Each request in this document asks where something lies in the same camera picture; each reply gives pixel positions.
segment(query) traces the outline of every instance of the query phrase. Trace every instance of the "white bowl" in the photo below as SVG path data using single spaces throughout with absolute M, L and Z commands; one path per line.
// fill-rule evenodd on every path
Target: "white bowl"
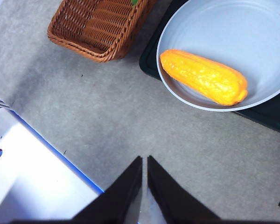
M 160 54 L 180 49 L 230 66 L 248 81 L 248 96 L 219 105 L 171 78 Z M 237 111 L 280 93 L 280 0 L 189 0 L 169 20 L 159 40 L 157 66 L 167 89 L 182 102 L 208 111 Z

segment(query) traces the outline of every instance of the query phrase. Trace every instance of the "black tray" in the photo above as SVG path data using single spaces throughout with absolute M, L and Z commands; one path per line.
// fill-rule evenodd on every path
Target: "black tray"
M 156 51 L 161 33 L 171 16 L 188 0 L 173 0 L 163 16 L 159 26 L 151 37 L 140 58 L 140 68 L 146 74 L 161 80 L 157 64 Z M 235 112 L 248 119 L 280 132 L 280 94 L 258 106 Z

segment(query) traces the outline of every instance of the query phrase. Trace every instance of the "white surface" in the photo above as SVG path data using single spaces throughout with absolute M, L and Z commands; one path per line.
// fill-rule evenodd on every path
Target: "white surface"
M 6 109 L 1 136 L 0 223 L 72 218 L 98 196 Z
M 223 106 L 177 82 L 160 68 L 160 54 L 181 49 L 226 64 L 248 81 L 248 96 Z M 157 63 L 167 89 L 182 102 L 208 111 L 236 111 L 280 93 L 280 0 L 190 0 L 161 35 Z

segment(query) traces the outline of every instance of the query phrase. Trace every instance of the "blue edge strip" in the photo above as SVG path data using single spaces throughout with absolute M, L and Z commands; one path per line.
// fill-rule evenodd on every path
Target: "blue edge strip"
M 31 131 L 31 133 L 37 137 L 46 147 L 48 147 L 62 162 L 64 162 L 77 176 L 79 176 L 85 183 L 93 188 L 99 195 L 104 191 L 94 183 L 88 176 L 86 176 L 81 170 L 79 170 L 74 164 L 72 164 L 67 158 L 64 157 L 57 149 L 49 144 L 36 130 L 33 129 L 26 121 L 24 121 L 16 112 L 9 110 L 19 121 Z

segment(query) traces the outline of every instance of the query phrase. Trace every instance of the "wicker basket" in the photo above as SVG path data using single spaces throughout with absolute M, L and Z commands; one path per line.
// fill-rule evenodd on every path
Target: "wicker basket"
M 123 58 L 156 0 L 63 0 L 48 38 L 96 62 Z

